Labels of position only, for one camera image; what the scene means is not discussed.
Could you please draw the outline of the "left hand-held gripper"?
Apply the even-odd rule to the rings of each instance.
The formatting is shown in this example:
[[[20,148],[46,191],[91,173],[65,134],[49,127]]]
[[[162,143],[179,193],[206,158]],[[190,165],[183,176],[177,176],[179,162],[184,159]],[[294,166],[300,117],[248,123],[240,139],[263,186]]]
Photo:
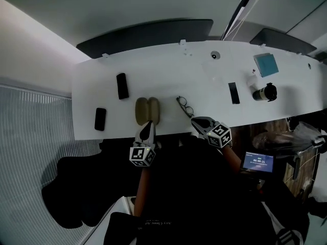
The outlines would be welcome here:
[[[148,145],[154,143],[156,135],[155,124],[153,121],[148,121],[143,124],[135,135],[135,141],[133,147],[130,148],[129,161],[138,167],[151,166],[154,158],[155,151],[154,145]]]

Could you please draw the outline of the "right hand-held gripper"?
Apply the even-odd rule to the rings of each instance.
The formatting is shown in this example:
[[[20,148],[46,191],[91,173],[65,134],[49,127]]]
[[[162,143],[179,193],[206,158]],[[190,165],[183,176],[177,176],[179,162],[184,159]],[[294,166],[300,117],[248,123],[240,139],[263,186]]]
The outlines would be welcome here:
[[[198,138],[205,138],[208,144],[223,148],[231,142],[231,129],[224,123],[216,122],[207,116],[191,119],[191,124],[198,133]]]

